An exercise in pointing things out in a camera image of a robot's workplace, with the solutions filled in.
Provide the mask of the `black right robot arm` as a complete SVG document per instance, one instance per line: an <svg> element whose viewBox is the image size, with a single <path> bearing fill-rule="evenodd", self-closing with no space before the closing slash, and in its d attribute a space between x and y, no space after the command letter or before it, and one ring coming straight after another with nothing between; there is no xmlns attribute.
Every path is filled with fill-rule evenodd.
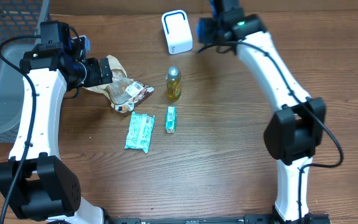
<svg viewBox="0 0 358 224"><path fill-rule="evenodd" d="M246 16L238 1L211 1L213 16L197 25L204 49L232 51L248 67L268 99L272 117L263 134L276 160L278 195L271 223L324 223L307 206L309 165L321 143L326 106L292 76L276 50L267 28L256 14Z"/></svg>

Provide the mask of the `light teal snack packet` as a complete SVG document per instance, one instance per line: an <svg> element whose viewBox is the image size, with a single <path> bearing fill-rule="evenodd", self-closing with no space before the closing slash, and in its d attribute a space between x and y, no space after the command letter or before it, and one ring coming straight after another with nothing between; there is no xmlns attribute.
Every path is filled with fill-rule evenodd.
<svg viewBox="0 0 358 224"><path fill-rule="evenodd" d="M142 150L147 154L151 144L154 122L155 115L149 116L148 114L139 114L133 111L125 141L125 149Z"/></svg>

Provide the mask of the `yellow Vim dish soap bottle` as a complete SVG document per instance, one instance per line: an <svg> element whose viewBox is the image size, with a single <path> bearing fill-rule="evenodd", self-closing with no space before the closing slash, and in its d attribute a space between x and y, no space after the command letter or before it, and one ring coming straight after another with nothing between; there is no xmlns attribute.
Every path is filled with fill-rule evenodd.
<svg viewBox="0 0 358 224"><path fill-rule="evenodd" d="M169 67L166 75L167 98L177 101L181 96L182 74L176 66Z"/></svg>

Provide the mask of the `cream brown bread bag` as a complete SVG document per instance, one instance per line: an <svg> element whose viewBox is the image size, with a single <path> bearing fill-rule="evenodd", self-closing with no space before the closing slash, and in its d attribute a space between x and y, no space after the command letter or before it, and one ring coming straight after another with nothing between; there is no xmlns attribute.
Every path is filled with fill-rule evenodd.
<svg viewBox="0 0 358 224"><path fill-rule="evenodd" d="M135 79L128 78L126 70L118 59L112 55L106 57L108 62L102 62L101 67L107 67L112 73L112 83L93 87L85 87L86 90L105 95L111 101L111 107L120 113L133 111L136 105L152 95L154 88L145 85Z"/></svg>

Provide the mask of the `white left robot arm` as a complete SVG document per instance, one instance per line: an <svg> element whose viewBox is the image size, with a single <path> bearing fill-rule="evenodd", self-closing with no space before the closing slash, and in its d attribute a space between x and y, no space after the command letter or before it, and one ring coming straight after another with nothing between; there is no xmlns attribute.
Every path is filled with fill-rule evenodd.
<svg viewBox="0 0 358 224"><path fill-rule="evenodd" d="M88 58L88 39L60 21L40 23L39 43L16 70L23 76L24 101L9 159L0 163L1 215L50 223L111 223L108 212L81 195L78 177L61 161L59 121L64 94L109 84L106 58Z"/></svg>

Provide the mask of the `small teal white box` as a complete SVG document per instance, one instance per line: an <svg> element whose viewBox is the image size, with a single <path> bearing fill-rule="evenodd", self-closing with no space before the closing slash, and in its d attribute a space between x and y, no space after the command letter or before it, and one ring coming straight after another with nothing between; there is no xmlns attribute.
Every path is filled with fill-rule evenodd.
<svg viewBox="0 0 358 224"><path fill-rule="evenodd" d="M177 110L175 106L169 106L166 113L165 129L167 133L174 134L177 127Z"/></svg>

